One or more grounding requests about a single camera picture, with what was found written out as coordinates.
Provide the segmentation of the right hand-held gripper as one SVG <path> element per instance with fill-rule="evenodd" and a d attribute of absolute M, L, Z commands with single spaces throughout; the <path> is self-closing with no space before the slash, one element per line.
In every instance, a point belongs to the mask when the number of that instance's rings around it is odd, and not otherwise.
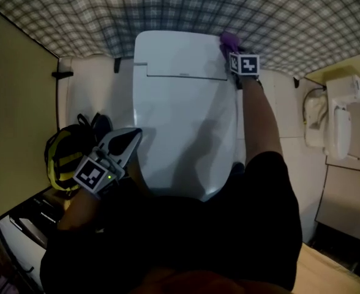
<path fill-rule="evenodd" d="M 255 54 L 229 53 L 229 71 L 234 78 L 236 89 L 242 89 L 241 77 L 253 78 L 262 86 L 260 75 L 260 56 Z"/>

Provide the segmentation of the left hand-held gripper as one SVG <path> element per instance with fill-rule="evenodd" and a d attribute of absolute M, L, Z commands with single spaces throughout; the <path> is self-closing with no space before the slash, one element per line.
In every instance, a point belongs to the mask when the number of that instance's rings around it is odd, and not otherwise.
<path fill-rule="evenodd" d="M 125 166 L 137 151 L 143 132 L 125 127 L 106 134 L 90 155 L 83 156 L 73 180 L 90 194 L 104 198 L 125 176 Z"/>

